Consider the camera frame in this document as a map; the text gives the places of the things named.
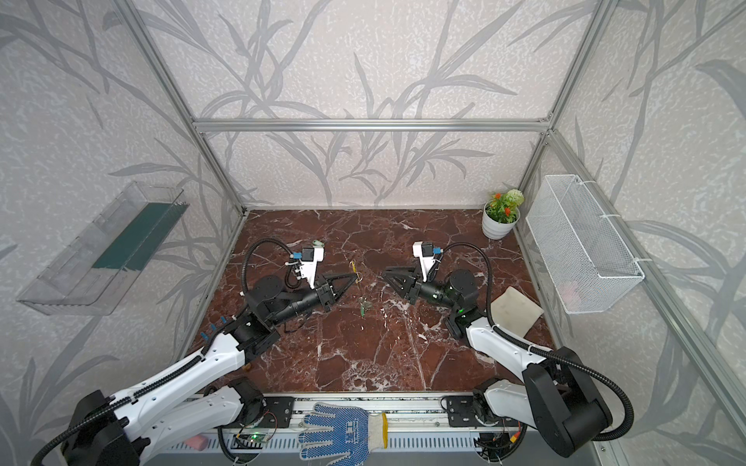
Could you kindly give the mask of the metal keyring with green tags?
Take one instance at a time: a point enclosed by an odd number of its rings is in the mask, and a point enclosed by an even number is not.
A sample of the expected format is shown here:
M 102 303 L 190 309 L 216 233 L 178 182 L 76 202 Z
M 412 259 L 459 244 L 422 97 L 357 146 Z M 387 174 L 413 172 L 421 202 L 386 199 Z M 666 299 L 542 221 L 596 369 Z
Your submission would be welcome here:
M 353 274 L 355 275 L 355 283 L 360 283 L 361 275 L 359 275 L 359 271 L 357 271 L 357 265 L 353 260 L 350 261 L 350 267 L 351 267 Z

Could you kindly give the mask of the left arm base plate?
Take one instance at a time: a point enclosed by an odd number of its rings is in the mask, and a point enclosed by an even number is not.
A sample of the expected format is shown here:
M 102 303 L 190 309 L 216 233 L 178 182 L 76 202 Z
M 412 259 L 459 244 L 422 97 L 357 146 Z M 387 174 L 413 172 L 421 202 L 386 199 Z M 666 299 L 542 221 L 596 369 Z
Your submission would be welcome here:
M 291 425 L 295 398 L 291 396 L 270 396 L 265 398 L 265 410 L 250 427 L 259 429 L 285 429 Z

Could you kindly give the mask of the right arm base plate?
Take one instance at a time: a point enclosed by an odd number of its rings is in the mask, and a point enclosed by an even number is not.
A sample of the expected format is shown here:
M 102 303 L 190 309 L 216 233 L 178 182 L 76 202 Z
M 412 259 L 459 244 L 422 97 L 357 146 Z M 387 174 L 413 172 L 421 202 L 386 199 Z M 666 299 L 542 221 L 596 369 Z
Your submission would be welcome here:
M 495 427 L 502 423 L 499 417 L 486 415 L 473 395 L 444 396 L 441 398 L 441 408 L 446 412 L 450 427 Z

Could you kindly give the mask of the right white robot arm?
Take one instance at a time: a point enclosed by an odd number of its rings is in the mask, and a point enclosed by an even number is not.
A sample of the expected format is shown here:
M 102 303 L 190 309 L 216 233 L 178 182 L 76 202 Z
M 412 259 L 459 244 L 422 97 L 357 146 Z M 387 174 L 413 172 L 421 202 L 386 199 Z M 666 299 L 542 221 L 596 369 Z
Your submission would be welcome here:
M 475 388 L 474 411 L 482 423 L 502 417 L 536 429 L 559 456 L 569 457 L 588 442 L 625 436 L 633 427 L 629 396 L 610 378 L 586 366 L 571 349 L 546 349 L 493 322 L 479 308 L 473 274 L 460 269 L 446 281 L 429 281 L 414 267 L 389 267 L 384 281 L 410 303 L 423 299 L 448 309 L 452 336 L 464 340 L 518 378 Z

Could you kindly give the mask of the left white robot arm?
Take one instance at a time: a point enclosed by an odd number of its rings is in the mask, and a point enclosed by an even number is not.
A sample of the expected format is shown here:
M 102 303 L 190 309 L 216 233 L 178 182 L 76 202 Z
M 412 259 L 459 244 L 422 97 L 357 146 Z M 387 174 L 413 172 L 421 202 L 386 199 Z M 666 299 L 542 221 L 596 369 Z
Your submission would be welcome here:
M 354 273 L 320 278 L 314 287 L 287 289 L 270 275 L 244 291 L 245 304 L 191 355 L 151 378 L 110 396 L 95 390 L 77 405 L 69 427 L 40 448 L 31 462 L 42 464 L 59 449 L 68 465 L 143 465 L 162 450 L 211 427 L 259 416 L 263 397 L 242 379 L 197 401 L 188 398 L 242 368 L 280 338 L 279 326 L 329 310 L 357 279 Z

